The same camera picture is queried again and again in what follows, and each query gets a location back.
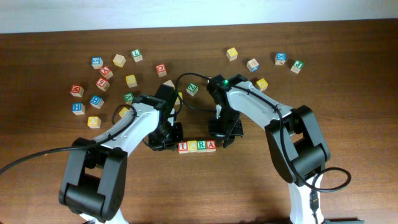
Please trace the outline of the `red I block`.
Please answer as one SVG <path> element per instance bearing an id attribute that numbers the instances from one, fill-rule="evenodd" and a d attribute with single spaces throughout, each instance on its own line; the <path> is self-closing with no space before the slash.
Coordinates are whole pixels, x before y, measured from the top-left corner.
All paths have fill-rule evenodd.
<path id="1" fill-rule="evenodd" d="M 188 153 L 187 142 L 179 142 L 179 143 L 178 143 L 178 153 L 179 153 L 179 154 Z"/>

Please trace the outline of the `yellow C block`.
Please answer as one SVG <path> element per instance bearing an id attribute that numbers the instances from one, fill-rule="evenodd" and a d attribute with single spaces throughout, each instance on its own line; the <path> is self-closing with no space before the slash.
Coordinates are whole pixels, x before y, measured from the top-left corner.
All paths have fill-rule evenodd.
<path id="1" fill-rule="evenodd" d="M 188 146 L 188 152 L 197 152 L 198 150 L 197 141 L 188 141 L 187 146 Z"/>

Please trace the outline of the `green R block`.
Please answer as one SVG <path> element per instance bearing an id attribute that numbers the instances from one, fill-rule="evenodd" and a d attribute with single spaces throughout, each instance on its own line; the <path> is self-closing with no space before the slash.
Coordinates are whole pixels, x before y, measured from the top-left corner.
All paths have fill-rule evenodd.
<path id="1" fill-rule="evenodd" d="M 206 141 L 205 140 L 197 141 L 197 152 L 206 152 L 206 151 L 207 151 Z"/>

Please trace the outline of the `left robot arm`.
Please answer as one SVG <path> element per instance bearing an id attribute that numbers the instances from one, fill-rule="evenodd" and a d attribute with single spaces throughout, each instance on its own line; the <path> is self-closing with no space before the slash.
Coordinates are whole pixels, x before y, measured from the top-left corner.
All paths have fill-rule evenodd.
<path id="1" fill-rule="evenodd" d="M 173 118 L 178 93 L 161 85 L 153 96 L 141 94 L 127 114 L 93 140 L 72 145 L 58 199 L 87 223 L 125 223 L 120 211 L 127 159 L 147 138 L 153 151 L 174 150 L 183 139 L 181 123 Z"/>

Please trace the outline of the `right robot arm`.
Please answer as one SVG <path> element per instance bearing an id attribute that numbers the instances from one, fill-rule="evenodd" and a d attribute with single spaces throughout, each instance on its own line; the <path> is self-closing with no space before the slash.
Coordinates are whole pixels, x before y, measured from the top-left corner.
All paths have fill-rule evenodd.
<path id="1" fill-rule="evenodd" d="M 217 75 L 206 87 L 216 104 L 209 133 L 229 146 L 243 136 L 240 116 L 246 115 L 266 134 L 272 163 L 288 183 L 292 223 L 323 223 L 320 187 L 330 150 L 312 110 L 292 108 L 263 94 L 242 75 Z"/>

